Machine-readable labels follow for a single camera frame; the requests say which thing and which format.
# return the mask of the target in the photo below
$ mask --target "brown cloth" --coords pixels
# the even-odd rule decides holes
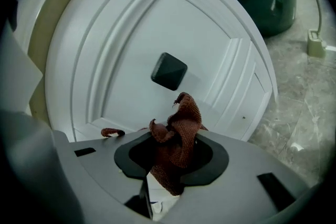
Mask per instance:
[[[179,103],[178,111],[167,120],[167,126],[156,124],[155,119],[149,128],[158,142],[155,149],[154,165],[151,174],[172,195],[180,195],[183,186],[180,177],[193,158],[195,135],[199,129],[207,130],[202,125],[202,117],[195,100],[182,92],[175,100]],[[103,129],[101,134],[124,133],[116,129]]]

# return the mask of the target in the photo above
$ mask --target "floor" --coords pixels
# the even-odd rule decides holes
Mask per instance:
[[[336,46],[336,18],[327,0],[322,6],[321,38]],[[297,0],[293,26],[265,39],[278,83],[249,142],[297,172],[309,186],[323,180],[335,152],[336,52],[323,60],[307,56],[307,30],[317,29],[315,0]]]

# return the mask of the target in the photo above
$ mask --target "beige edge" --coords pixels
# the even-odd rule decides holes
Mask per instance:
[[[28,56],[42,72],[43,78],[29,102],[32,116],[50,126],[45,95],[45,72],[48,50],[57,23],[70,0],[46,0],[38,13],[30,37]]]

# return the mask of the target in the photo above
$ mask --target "brown knitted fabric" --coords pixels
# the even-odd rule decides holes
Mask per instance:
[[[155,124],[155,119],[149,125],[158,142],[151,174],[172,195],[183,192],[180,177],[193,158],[195,135],[199,129],[206,130],[202,126],[201,113],[189,94],[182,92],[174,102],[177,103],[179,109],[168,118],[167,127]]]

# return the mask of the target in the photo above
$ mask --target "black square object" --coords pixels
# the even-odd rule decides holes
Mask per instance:
[[[185,63],[164,52],[157,61],[151,78],[155,83],[172,91],[176,91],[187,69],[188,66]]]

